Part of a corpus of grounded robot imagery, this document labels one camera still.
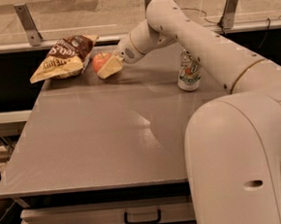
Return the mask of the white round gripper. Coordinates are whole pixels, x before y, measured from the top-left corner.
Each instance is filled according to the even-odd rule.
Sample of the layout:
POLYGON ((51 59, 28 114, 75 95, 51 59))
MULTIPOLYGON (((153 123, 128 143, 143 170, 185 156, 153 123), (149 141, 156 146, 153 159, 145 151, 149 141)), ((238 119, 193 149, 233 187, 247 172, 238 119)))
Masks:
POLYGON ((123 68, 123 61, 133 64, 144 58, 143 54, 139 52, 132 43, 130 34, 118 42, 113 54, 114 56, 98 64, 97 74, 100 79, 106 79, 121 71, 123 68))

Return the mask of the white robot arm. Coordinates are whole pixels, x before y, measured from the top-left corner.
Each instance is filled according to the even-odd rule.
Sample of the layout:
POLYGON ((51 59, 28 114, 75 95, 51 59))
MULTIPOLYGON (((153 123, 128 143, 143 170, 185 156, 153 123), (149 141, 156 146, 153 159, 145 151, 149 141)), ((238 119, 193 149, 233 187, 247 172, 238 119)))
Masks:
POLYGON ((281 224, 281 66, 151 0, 100 78, 178 42, 226 90, 193 113, 185 159, 197 224, 281 224))

